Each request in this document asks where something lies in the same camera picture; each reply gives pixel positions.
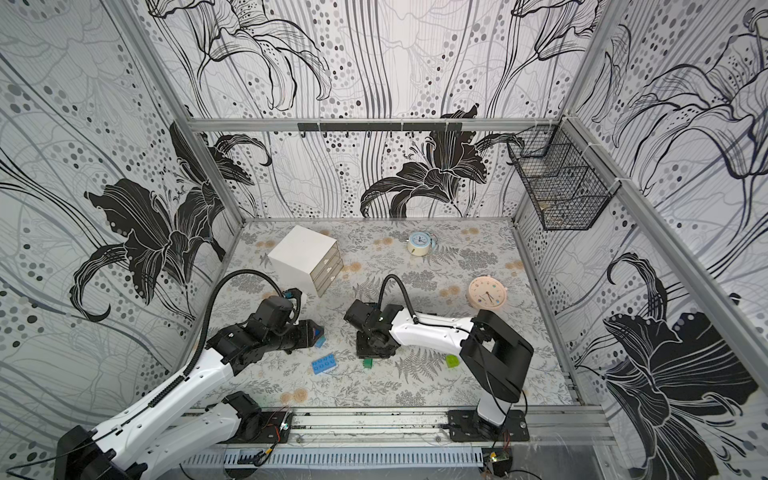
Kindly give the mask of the large pink round clock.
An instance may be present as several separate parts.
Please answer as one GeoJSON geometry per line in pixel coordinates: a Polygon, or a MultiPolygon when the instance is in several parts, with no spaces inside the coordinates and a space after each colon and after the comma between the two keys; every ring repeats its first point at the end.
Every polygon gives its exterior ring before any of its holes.
{"type": "Polygon", "coordinates": [[[507,302],[508,290],[499,280],[480,276],[469,283],[466,297],[478,310],[500,310],[507,302]]]}

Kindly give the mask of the lime green lego brick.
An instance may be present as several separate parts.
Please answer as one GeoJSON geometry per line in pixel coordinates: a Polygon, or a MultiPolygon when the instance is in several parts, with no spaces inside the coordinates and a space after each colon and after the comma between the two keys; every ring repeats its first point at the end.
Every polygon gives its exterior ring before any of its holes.
{"type": "Polygon", "coordinates": [[[455,355],[447,355],[445,357],[445,362],[448,368],[456,368],[460,365],[460,360],[455,355]]]}

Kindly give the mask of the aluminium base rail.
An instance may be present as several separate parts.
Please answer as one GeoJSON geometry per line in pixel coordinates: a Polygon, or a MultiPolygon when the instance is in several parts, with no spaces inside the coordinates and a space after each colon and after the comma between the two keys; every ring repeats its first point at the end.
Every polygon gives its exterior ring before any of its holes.
{"type": "Polygon", "coordinates": [[[486,438],[473,407],[295,408],[287,430],[265,431],[265,442],[279,437],[296,447],[501,447],[532,445],[615,446],[617,441],[600,407],[574,405],[514,408],[505,425],[486,438]]]}

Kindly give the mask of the small blue cream alarm clock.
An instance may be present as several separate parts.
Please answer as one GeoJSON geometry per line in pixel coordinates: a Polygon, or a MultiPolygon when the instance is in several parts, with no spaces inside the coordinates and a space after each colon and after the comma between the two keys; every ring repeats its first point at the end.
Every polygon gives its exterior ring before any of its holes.
{"type": "Polygon", "coordinates": [[[436,246],[436,237],[425,231],[412,232],[409,235],[406,243],[408,252],[415,257],[424,257],[429,255],[436,248],[436,246]]]}

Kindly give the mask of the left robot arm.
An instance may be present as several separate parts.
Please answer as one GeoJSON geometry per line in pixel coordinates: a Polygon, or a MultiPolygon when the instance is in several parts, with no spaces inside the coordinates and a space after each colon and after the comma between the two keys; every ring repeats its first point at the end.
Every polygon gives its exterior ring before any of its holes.
{"type": "Polygon", "coordinates": [[[265,354],[311,348],[324,334],[316,322],[301,319],[299,289],[283,290],[267,274],[249,273],[275,292],[256,312],[212,338],[202,336],[188,363],[147,396],[90,429],[73,427],[52,456],[11,465],[5,475],[24,479],[27,470],[50,463],[56,479],[156,479],[214,444],[256,438],[266,424],[261,407],[243,391],[226,395],[185,425],[174,424],[265,354]]]}

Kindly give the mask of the long light blue lego brick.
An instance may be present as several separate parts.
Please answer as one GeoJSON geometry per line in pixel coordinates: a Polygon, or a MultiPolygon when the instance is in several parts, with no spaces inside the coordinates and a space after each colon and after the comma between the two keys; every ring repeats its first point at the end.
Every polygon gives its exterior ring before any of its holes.
{"type": "Polygon", "coordinates": [[[334,354],[325,355],[311,362],[311,368],[314,375],[327,373],[335,369],[337,366],[338,363],[334,354]]]}

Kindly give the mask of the white mini drawer cabinet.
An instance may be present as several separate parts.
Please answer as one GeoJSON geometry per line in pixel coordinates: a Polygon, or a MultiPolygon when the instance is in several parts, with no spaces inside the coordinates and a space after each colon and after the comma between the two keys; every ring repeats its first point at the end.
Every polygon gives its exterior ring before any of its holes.
{"type": "Polygon", "coordinates": [[[268,258],[281,282],[318,298],[344,266],[335,239],[302,226],[294,226],[268,258]]]}

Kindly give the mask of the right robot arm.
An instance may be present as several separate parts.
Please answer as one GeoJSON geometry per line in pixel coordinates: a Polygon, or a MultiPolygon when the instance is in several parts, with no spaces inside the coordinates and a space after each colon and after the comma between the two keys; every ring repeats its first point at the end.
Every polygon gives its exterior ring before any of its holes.
{"type": "Polygon", "coordinates": [[[509,428],[512,406],[527,399],[524,383],[534,348],[491,310],[454,318],[419,313],[403,281],[389,274],[378,300],[355,300],[344,320],[357,331],[360,359],[388,359],[401,347],[458,357],[482,389],[473,421],[492,435],[509,428]]]}

